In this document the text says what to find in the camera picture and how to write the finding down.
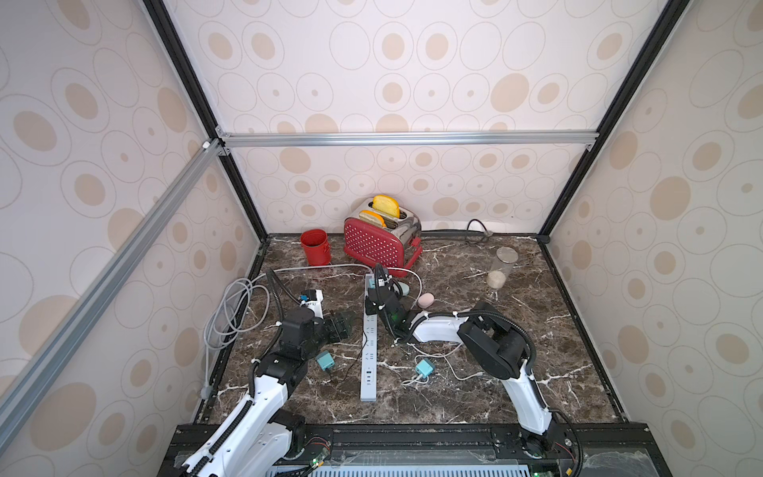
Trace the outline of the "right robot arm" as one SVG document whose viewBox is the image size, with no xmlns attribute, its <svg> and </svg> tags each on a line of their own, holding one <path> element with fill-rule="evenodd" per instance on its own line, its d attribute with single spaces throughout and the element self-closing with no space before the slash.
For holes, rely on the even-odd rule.
<svg viewBox="0 0 763 477">
<path fill-rule="evenodd" d="M 552 409 L 534 377 L 536 345 L 519 324 L 487 302 L 465 311 L 441 312 L 403 305 L 403 288 L 381 264 L 374 267 L 366 309 L 381 319 L 397 343 L 455 343 L 487 375 L 499 380 L 515 408 L 524 452 L 542 458 L 566 446 L 578 450 L 572 426 Z"/>
</svg>

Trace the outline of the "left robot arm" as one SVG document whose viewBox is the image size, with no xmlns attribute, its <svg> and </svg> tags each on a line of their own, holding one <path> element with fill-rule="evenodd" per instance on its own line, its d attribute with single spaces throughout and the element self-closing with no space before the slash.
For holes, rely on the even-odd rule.
<svg viewBox="0 0 763 477">
<path fill-rule="evenodd" d="M 347 339 L 345 312 L 323 315 L 318 302 L 291 309 L 252 366 L 248 393 L 215 433 L 181 466 L 183 476 L 264 476 L 304 449 L 304 418 L 282 408 L 323 349 Z"/>
</svg>

